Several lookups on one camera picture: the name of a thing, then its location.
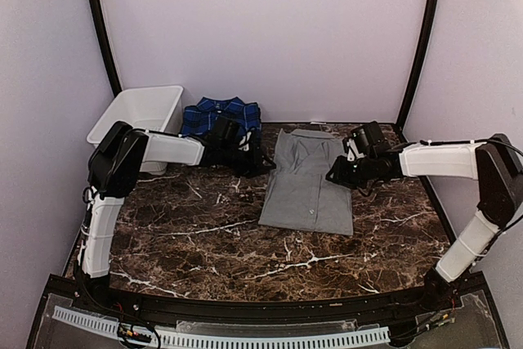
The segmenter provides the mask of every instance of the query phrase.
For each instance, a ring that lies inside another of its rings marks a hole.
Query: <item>marble table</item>
[[[356,126],[266,123],[263,144],[272,155],[281,128],[344,137]],[[382,129],[398,142],[390,126]],[[110,285],[201,300],[359,296],[421,285],[449,247],[416,178],[383,184],[368,198],[353,192],[351,237],[259,226],[267,179],[175,164],[161,177],[141,175],[116,224]]]

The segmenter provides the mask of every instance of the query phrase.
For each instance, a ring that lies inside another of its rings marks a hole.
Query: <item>gray shirt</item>
[[[327,132],[281,130],[261,225],[352,235],[351,192],[325,180],[342,141]]]

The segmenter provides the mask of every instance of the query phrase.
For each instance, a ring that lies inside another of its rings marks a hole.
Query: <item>black frame pole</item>
[[[96,36],[98,37],[98,44],[100,45],[101,56],[104,60],[105,71],[109,78],[109,83],[114,96],[117,96],[122,91],[122,85],[118,78],[116,65],[114,64],[113,52],[107,36],[105,28],[104,15],[101,10],[100,0],[89,0],[91,5],[92,20],[95,24]]]
[[[410,107],[412,106],[416,88],[418,87],[419,77],[422,72],[423,62],[427,54],[428,42],[431,37],[432,24],[434,23],[434,15],[436,14],[436,6],[438,0],[427,0],[425,6],[425,13],[423,15],[422,29],[419,34],[418,47],[416,48],[416,55],[414,55],[414,62],[410,70],[409,82],[405,90],[403,102],[401,103],[400,113],[396,120],[396,126],[403,130],[407,118],[409,117]]]

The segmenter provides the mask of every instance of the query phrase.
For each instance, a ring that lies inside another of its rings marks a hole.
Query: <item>folded plaid shirt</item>
[[[242,127],[239,136],[244,136],[249,128],[262,129],[260,108],[256,102],[245,104],[238,97],[231,100],[211,100],[202,98],[197,105],[186,106],[183,111],[183,124],[180,134],[203,135],[211,131],[218,116],[234,120]]]

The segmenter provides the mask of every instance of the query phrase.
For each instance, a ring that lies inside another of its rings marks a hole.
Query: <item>lavender wall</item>
[[[523,147],[523,0],[440,0],[405,135],[478,138],[504,132]],[[432,179],[456,232],[479,195],[472,181]],[[512,347],[523,347],[523,225],[481,263]]]
[[[88,0],[0,0],[0,48],[0,347],[16,349],[73,245],[110,87]]]
[[[103,0],[124,87],[258,101],[266,121],[396,120],[425,0]]]

